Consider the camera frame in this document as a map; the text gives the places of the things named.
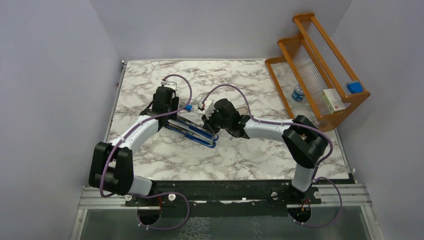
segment bolt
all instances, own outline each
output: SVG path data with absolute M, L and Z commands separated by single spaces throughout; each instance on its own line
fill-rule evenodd
M 314 196 L 316 199 L 320 199 L 320 198 L 321 198 L 321 193 L 320 193 L 319 191 L 315 191 L 315 192 L 313 193 L 313 196 Z
M 275 191 L 271 193 L 271 198 L 274 200 L 278 199 L 278 193 L 276 193 Z
M 168 200 L 173 202 L 175 200 L 175 198 L 177 198 L 177 196 L 175 196 L 175 194 L 171 193 L 168 195 Z
M 133 196 L 131 196 L 131 195 L 125 195 L 123 198 L 125 199 L 125 201 L 129 202 L 129 201 L 131 201 L 133 199 Z

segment white box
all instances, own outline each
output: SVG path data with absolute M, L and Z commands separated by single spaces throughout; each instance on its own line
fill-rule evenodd
M 334 88 L 324 89 L 324 91 L 322 91 L 322 99 L 324 99 L 331 114 L 346 109 L 345 104 Z

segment white wall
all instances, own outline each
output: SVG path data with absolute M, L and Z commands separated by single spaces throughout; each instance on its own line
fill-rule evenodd
M 313 11 L 331 36 L 352 0 L 91 0 L 125 60 L 269 58 Z
M 0 3 L 0 239 L 69 239 L 120 58 L 88 0 Z
M 339 127 L 386 240 L 423 239 L 422 0 L 353 0 L 333 41 L 371 92 Z

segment white marble surface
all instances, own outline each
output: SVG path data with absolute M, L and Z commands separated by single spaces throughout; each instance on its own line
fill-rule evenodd
M 294 115 L 302 114 L 314 120 L 307 102 L 291 99 L 296 79 L 286 64 L 273 69 L 288 97 Z M 202 113 L 194 105 L 213 87 L 229 83 L 239 87 L 250 103 L 253 115 L 259 118 L 287 119 L 288 115 L 271 80 L 264 60 L 161 60 L 129 61 L 123 79 L 109 139 L 128 129 L 140 112 L 151 102 L 161 79 L 169 74 L 186 77 L 193 90 L 193 111 L 180 115 L 202 123 Z M 185 82 L 177 77 L 177 95 L 182 101 L 189 97 Z M 232 88 L 217 89 L 212 100 L 227 98 L 236 108 L 244 104 Z M 347 167 L 334 131 L 327 133 L 334 143 L 333 154 L 324 161 L 317 176 L 333 179 L 348 178 Z M 291 179 L 296 163 L 286 145 L 266 139 L 230 140 L 221 130 L 215 148 L 191 141 L 169 129 L 161 129 L 148 139 L 134 156 L 134 174 L 153 180 L 263 180 Z

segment wooden shelf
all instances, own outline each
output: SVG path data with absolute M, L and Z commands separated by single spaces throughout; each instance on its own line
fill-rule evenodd
M 281 49 L 282 56 L 267 59 L 265 61 L 266 67 L 290 118 L 294 119 L 295 116 L 274 74 L 272 64 L 288 63 L 316 116 L 316 120 L 319 122 L 320 130 L 324 132 L 334 130 L 370 96 L 370 93 L 362 83 L 363 92 L 361 93 L 351 94 L 344 90 L 340 83 L 341 78 L 349 78 L 346 81 L 361 81 L 312 12 L 295 15 L 293 22 L 298 27 L 299 34 L 279 39 L 277 44 Z M 315 40 L 320 44 L 319 47 L 310 36 L 311 29 L 319 33 L 319 36 L 314 35 L 314 37 L 322 38 Z M 324 54 L 320 52 L 319 48 L 325 50 Z M 330 64 L 328 64 L 326 59 L 336 60 L 330 61 Z M 336 89 L 342 102 L 348 107 L 330 114 L 321 97 L 324 89 Z

